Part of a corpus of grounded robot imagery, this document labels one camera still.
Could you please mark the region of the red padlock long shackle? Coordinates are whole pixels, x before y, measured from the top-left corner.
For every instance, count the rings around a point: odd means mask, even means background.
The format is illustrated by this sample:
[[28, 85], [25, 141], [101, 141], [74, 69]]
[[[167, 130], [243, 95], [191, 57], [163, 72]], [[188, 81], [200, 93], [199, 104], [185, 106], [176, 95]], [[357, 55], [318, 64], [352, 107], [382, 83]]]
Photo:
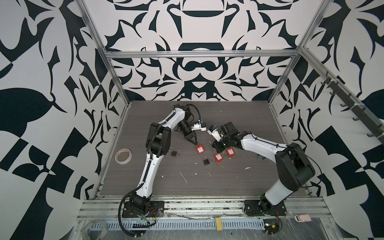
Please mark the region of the red padlock long shackle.
[[226, 152], [227, 152], [227, 155], [228, 155], [229, 157], [233, 157], [233, 156], [236, 155], [236, 151], [234, 150], [234, 148], [227, 148], [227, 149], [226, 149]]

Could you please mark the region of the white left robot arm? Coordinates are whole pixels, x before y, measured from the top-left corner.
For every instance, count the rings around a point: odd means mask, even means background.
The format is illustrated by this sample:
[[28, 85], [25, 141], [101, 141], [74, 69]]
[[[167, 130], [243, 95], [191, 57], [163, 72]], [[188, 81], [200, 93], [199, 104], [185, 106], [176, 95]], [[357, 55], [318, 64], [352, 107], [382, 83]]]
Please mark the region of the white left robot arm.
[[143, 217], [149, 213], [156, 174], [162, 159], [170, 150], [174, 129], [179, 129], [185, 140], [198, 145], [193, 123], [188, 122], [192, 115], [191, 107], [196, 108], [193, 104], [173, 105], [173, 110], [164, 120], [151, 124], [146, 141], [146, 162], [139, 184], [121, 201], [119, 213], [123, 218]]

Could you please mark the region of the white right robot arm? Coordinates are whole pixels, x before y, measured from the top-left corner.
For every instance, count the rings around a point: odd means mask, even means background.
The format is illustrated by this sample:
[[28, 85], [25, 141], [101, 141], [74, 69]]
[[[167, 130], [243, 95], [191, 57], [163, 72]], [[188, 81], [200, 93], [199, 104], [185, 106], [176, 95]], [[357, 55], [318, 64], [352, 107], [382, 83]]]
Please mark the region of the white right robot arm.
[[212, 147], [217, 153], [237, 148], [256, 153], [276, 164], [278, 180], [260, 197], [259, 200], [246, 200], [244, 212], [247, 216], [283, 215], [284, 201], [297, 192], [312, 177], [315, 169], [304, 150], [298, 144], [278, 144], [257, 137], [248, 131], [238, 131], [232, 122], [220, 128], [212, 125], [208, 133], [214, 137]]

